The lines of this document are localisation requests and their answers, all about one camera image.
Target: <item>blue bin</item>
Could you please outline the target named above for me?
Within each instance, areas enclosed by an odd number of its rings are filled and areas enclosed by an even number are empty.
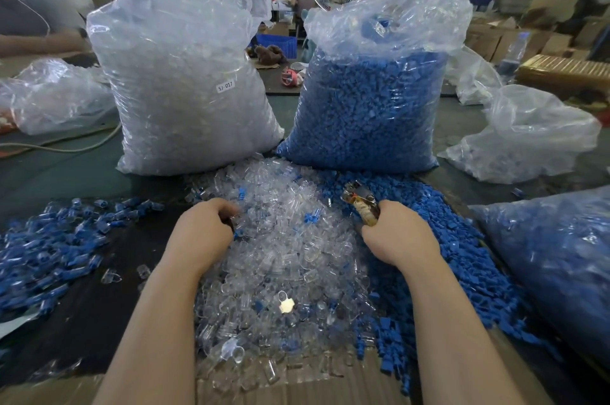
[[[290,60],[296,59],[296,37],[274,36],[273,34],[256,34],[256,40],[263,47],[277,45],[284,56]]]

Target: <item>plastic bottle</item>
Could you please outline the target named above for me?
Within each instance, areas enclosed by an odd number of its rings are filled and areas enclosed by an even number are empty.
[[[515,41],[508,47],[506,56],[498,65],[498,74],[500,76],[508,78],[515,74],[525,53],[529,38],[530,33],[528,31],[520,32]]]

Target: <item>white label sticker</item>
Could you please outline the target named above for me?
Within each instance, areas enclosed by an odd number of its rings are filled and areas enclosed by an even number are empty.
[[[224,91],[227,91],[228,89],[232,89],[235,87],[235,81],[233,79],[228,80],[227,82],[223,82],[222,84],[218,84],[216,86],[216,92],[217,93],[223,93]]]

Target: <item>black mat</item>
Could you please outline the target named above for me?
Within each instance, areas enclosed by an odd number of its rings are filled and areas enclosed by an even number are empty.
[[[279,68],[273,70],[258,70],[261,79],[265,83],[265,93],[267,95],[299,95],[301,87],[287,87],[282,84],[282,70],[286,64],[280,64]]]
[[[26,382],[53,360],[62,369],[82,359],[78,375],[105,373],[138,301],[141,279],[136,267],[146,264],[152,270],[157,265],[186,208],[171,206],[117,231],[95,273],[76,280],[49,316],[2,339],[0,348],[9,352],[2,358],[0,386]],[[108,268],[117,269],[123,280],[100,283]]]

